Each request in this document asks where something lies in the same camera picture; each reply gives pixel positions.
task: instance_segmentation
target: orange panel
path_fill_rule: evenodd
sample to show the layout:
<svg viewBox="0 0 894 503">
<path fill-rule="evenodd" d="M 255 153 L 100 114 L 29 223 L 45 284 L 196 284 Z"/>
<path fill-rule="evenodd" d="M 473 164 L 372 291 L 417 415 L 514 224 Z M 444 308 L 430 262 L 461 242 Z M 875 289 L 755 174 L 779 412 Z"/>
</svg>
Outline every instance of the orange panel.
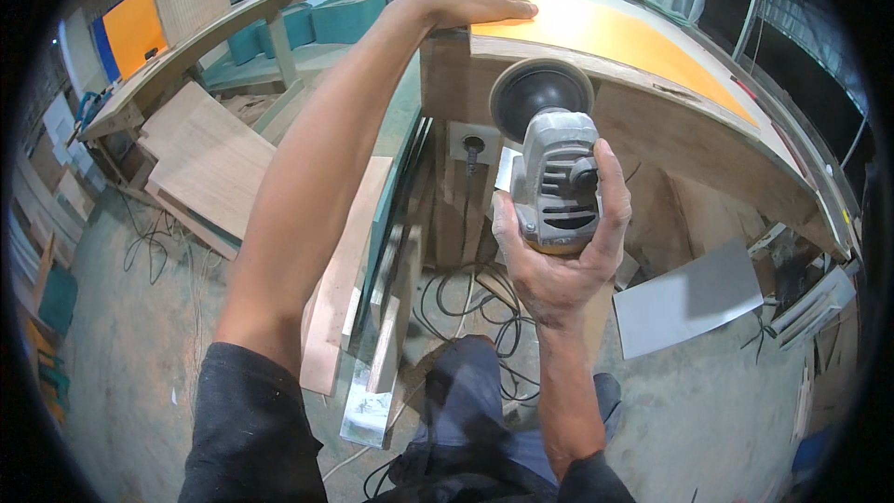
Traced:
<svg viewBox="0 0 894 503">
<path fill-rule="evenodd" d="M 146 53 L 167 49 L 155 0 L 123 0 L 103 17 L 122 80 L 146 64 Z"/>
<path fill-rule="evenodd" d="M 598 55 L 667 78 L 757 123 L 698 61 L 643 20 L 589 0 L 530 0 L 533 20 L 476 24 L 475 35 L 507 37 Z"/>
</svg>

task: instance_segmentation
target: dark pants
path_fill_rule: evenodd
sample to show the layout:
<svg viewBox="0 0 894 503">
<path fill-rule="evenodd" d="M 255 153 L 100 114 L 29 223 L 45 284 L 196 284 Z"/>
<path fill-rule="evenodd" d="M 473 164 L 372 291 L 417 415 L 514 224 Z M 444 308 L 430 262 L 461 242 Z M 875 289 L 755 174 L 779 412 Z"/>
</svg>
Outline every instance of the dark pants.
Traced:
<svg viewBox="0 0 894 503">
<path fill-rule="evenodd" d="M 617 430 L 620 385 L 609 374 L 593 377 L 605 440 Z M 426 403 L 408 452 L 423 446 L 474 447 L 477 454 L 508 458 L 558 486 L 540 430 L 510 431 L 502 416 L 500 363 L 482 337 L 456 340 L 426 375 Z"/>
</svg>

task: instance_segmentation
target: left hand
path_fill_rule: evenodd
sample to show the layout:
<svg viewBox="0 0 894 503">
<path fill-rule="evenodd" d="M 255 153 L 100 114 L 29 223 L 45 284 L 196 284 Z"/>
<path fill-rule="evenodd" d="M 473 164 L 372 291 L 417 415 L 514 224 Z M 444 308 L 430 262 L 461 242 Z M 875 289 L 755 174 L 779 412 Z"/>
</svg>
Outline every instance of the left hand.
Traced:
<svg viewBox="0 0 894 503">
<path fill-rule="evenodd" d="M 537 6 L 527 0 L 420 0 L 433 29 L 469 26 L 508 19 L 530 19 Z"/>
</svg>

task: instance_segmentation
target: power tool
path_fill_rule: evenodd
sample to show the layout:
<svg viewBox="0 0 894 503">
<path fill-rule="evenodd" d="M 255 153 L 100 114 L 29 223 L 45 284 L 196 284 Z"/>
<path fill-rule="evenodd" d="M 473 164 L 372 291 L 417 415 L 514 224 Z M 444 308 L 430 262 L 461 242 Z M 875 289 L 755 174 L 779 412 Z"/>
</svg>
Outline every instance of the power tool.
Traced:
<svg viewBox="0 0 894 503">
<path fill-rule="evenodd" d="M 497 129 L 522 143 L 509 194 L 521 235 L 537 251 L 574 254 L 596 232 L 599 133 L 588 115 L 595 96 L 582 70 L 555 59 L 519 61 L 491 89 Z"/>
</svg>

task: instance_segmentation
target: black shirt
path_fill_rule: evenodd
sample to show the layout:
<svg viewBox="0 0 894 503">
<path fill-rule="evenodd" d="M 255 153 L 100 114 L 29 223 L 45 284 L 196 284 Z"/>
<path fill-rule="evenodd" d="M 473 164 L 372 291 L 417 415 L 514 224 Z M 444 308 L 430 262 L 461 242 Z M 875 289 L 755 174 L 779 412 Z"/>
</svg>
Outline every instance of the black shirt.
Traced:
<svg viewBox="0 0 894 503">
<path fill-rule="evenodd" d="M 198 380 L 192 451 L 181 501 L 326 501 L 298 381 L 259 353 L 217 342 Z M 558 493 L 524 466 L 457 448 L 399 457 L 398 486 L 376 501 L 632 501 L 598 452 L 577 460 Z M 421 474 L 402 474 L 419 468 Z"/>
</svg>

